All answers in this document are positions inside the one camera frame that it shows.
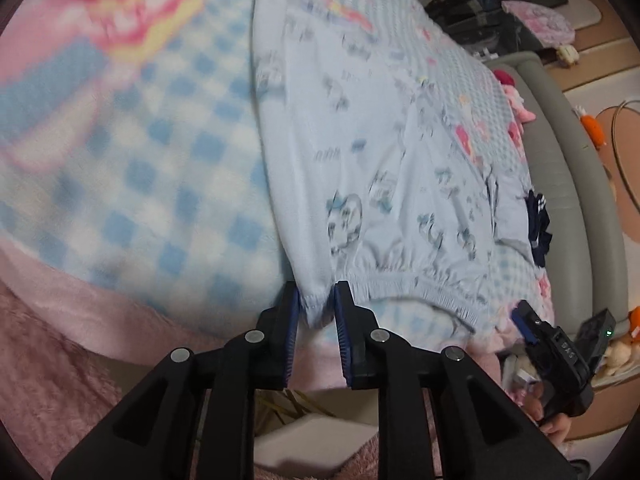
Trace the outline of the person's right hand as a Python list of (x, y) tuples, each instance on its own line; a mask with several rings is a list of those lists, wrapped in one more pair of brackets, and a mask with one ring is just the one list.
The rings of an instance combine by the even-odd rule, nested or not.
[[(544, 418), (544, 407), (541, 403), (543, 393), (544, 385), (541, 382), (535, 382), (527, 388), (526, 395), (522, 400), (522, 410), (534, 422), (540, 422)], [(570, 426), (572, 426), (570, 418), (561, 413), (541, 424), (539, 429), (559, 448), (570, 432)]]

